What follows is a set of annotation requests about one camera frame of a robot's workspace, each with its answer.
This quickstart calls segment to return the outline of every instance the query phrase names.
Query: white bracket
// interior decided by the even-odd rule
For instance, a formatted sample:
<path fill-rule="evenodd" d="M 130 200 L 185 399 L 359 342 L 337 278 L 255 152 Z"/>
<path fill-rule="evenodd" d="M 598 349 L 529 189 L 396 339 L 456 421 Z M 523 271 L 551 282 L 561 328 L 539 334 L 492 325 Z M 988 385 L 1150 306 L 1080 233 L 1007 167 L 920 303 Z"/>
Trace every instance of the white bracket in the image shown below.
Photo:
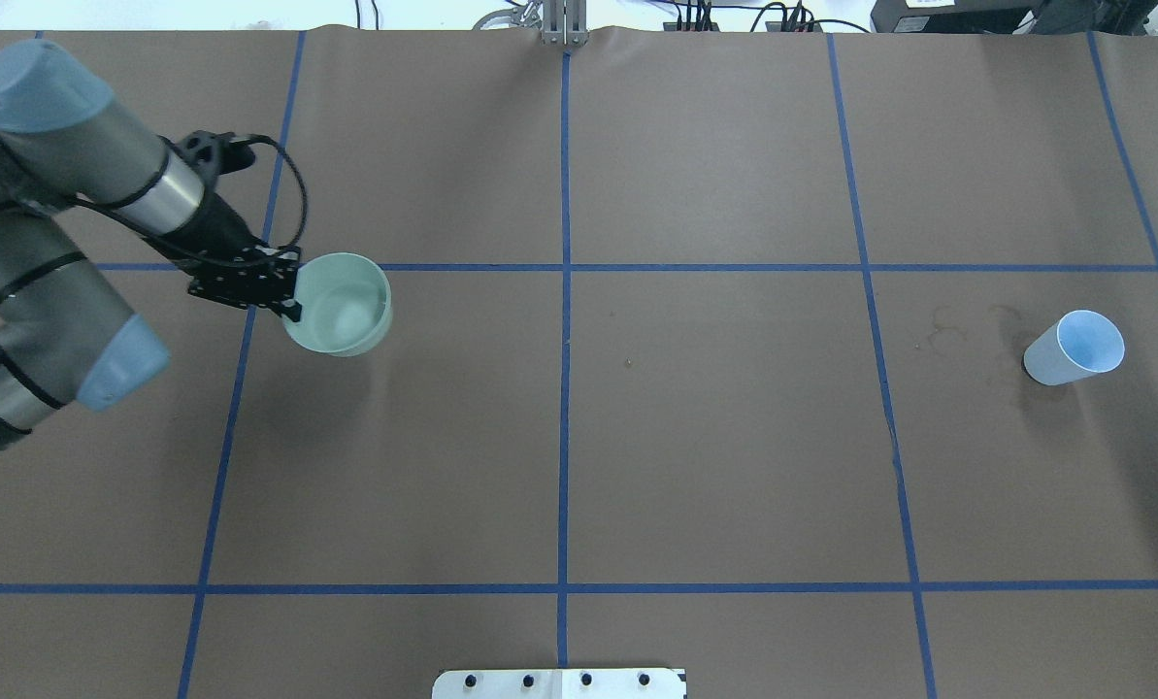
<path fill-rule="evenodd" d="M 432 699 L 687 699 L 687 671 L 449 671 L 435 678 Z"/>
<path fill-rule="evenodd" d="M 587 44 L 587 0 L 543 0 L 540 41 L 567 47 Z"/>

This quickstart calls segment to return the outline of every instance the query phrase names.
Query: black box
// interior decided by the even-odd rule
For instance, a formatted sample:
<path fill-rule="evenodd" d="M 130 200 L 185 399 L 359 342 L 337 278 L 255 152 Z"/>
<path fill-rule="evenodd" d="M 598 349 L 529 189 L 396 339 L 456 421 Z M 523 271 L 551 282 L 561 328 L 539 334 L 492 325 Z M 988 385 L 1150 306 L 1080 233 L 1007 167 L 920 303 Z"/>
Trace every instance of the black box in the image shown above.
<path fill-rule="evenodd" d="M 880 32 L 1013 34 L 1041 0 L 877 0 Z"/>

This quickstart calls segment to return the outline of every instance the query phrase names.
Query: plastic cup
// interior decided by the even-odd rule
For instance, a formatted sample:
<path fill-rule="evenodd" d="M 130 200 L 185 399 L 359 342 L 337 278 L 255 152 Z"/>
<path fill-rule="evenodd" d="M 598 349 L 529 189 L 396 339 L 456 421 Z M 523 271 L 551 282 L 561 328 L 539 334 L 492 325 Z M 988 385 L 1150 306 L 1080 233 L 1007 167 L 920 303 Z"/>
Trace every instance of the plastic cup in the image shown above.
<path fill-rule="evenodd" d="M 285 332 L 313 353 L 353 358 L 378 345 L 393 324 L 393 292 L 375 262 L 353 252 L 318 256 L 298 270 L 299 323 L 281 318 Z"/>
<path fill-rule="evenodd" d="M 1109 318 L 1094 310 L 1071 310 L 1035 338 L 1023 367 L 1045 385 L 1061 385 L 1119 368 L 1126 344 Z"/>

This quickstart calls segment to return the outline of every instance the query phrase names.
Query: gray robot arm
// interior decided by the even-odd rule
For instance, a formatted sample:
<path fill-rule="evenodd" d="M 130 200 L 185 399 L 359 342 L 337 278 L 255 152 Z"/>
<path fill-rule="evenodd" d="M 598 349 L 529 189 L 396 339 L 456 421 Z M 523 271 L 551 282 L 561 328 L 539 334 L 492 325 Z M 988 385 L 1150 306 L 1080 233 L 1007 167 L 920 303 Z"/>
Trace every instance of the gray robot arm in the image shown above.
<path fill-rule="evenodd" d="M 192 275 L 192 295 L 299 318 L 296 236 L 265 247 L 214 191 L 221 171 L 254 162 L 254 141 L 196 132 L 171 145 L 59 45 L 0 52 L 0 450 L 72 400 L 111 406 L 169 363 L 51 221 L 69 205 L 130 226 Z"/>

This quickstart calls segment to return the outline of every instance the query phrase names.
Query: blue cap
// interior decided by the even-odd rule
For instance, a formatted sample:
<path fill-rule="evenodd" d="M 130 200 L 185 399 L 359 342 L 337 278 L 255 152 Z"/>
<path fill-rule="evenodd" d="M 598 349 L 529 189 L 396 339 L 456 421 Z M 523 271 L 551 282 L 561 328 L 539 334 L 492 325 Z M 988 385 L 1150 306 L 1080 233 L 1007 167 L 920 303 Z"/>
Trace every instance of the blue cap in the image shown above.
<path fill-rule="evenodd" d="M 112 406 L 169 366 L 169 348 L 134 314 L 112 336 L 78 389 L 78 402 L 95 412 Z"/>
<path fill-rule="evenodd" d="M 72 127 L 111 102 L 112 88 L 51 41 L 19 41 L 0 50 L 0 131 Z"/>

